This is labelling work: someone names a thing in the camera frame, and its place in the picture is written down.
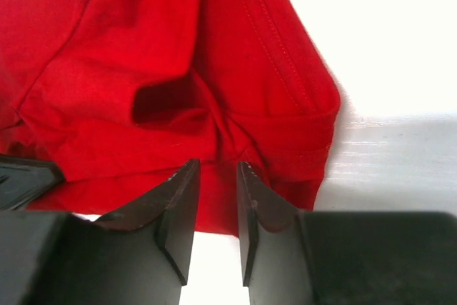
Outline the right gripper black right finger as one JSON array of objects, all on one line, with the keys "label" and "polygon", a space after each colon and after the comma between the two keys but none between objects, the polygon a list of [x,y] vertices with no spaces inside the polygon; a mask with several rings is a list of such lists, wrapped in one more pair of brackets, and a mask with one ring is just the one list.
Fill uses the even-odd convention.
[{"label": "right gripper black right finger", "polygon": [[250,304],[313,304],[301,212],[262,182],[253,167],[236,167],[243,286]]}]

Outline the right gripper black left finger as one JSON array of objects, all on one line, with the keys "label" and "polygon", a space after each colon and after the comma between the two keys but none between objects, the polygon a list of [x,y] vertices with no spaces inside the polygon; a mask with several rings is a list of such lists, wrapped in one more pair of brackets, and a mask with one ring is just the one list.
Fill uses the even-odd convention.
[{"label": "right gripper black left finger", "polygon": [[200,162],[95,221],[72,216],[68,304],[178,304],[189,277]]}]

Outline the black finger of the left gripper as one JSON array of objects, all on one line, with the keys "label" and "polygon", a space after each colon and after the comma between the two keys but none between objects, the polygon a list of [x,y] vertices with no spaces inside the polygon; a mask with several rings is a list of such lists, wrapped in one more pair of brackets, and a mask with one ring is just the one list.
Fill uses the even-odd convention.
[{"label": "black finger of the left gripper", "polygon": [[1,210],[23,209],[65,181],[50,161],[1,155]]}]

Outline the red t shirt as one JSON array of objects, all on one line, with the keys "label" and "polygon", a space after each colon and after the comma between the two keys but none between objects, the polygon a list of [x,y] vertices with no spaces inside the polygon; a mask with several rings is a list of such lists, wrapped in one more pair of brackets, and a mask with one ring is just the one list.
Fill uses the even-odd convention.
[{"label": "red t shirt", "polygon": [[201,162],[196,228],[237,234],[236,164],[312,209],[340,106],[289,0],[1,0],[1,152],[104,214]]}]

